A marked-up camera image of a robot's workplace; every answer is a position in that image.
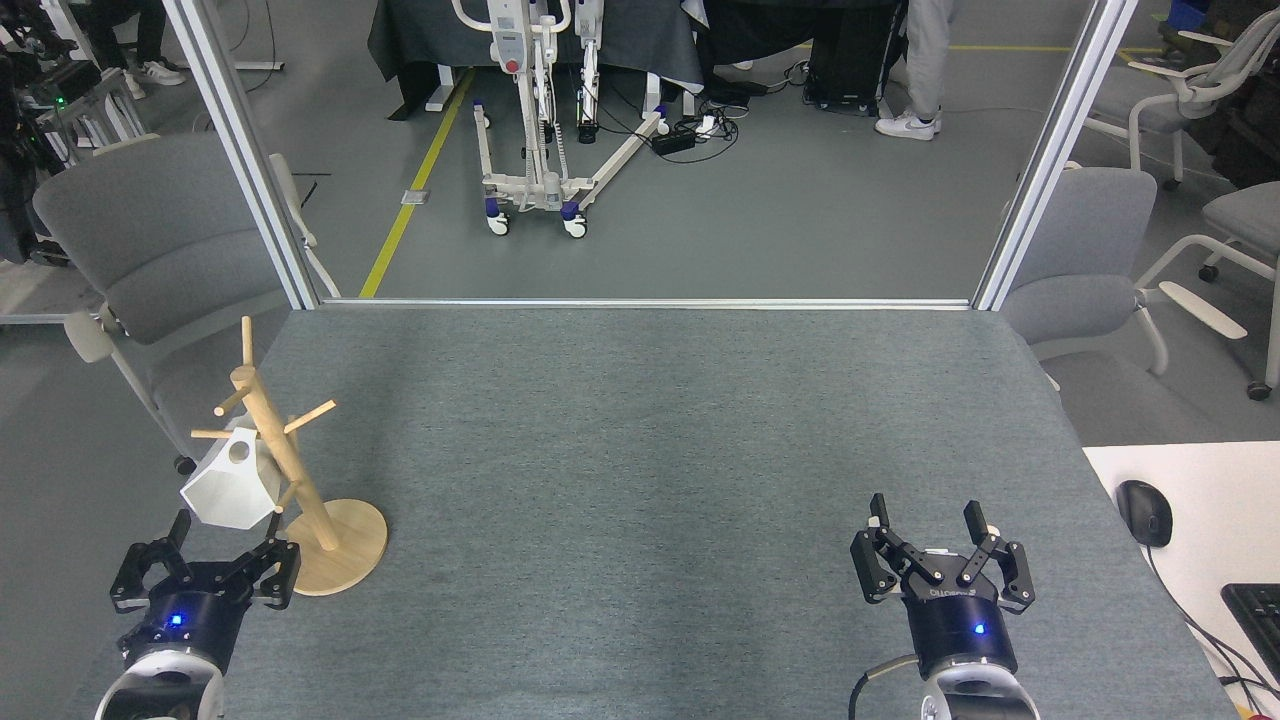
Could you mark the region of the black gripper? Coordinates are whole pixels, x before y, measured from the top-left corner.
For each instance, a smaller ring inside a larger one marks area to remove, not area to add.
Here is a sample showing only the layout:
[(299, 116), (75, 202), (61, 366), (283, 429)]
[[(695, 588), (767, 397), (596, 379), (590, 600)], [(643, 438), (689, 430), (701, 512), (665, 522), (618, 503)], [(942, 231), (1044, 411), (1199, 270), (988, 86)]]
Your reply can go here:
[[(188, 565), (180, 553), (192, 512), (180, 509), (170, 530), (125, 551), (111, 583), (115, 612), (145, 611), (143, 619), (120, 638), (124, 666), (164, 650), (193, 653), (227, 673), (244, 614), (253, 601), (274, 610), (288, 609), (301, 569), (296, 542), (269, 538), (227, 565)], [(160, 562), (168, 577), (148, 591), (147, 571)]]
[[(1018, 660), (1000, 609), (1023, 614), (1036, 601), (1024, 546), (1005, 541), (977, 500), (963, 511), (974, 544), (968, 560), (950, 552), (925, 553), (897, 536), (890, 528), (883, 493), (873, 493), (869, 510), (850, 555), (868, 603), (881, 602), (896, 588), (905, 593), (920, 678), (955, 664), (987, 662), (1015, 673)], [(1000, 588), (982, 575), (991, 559), (1002, 574)]]

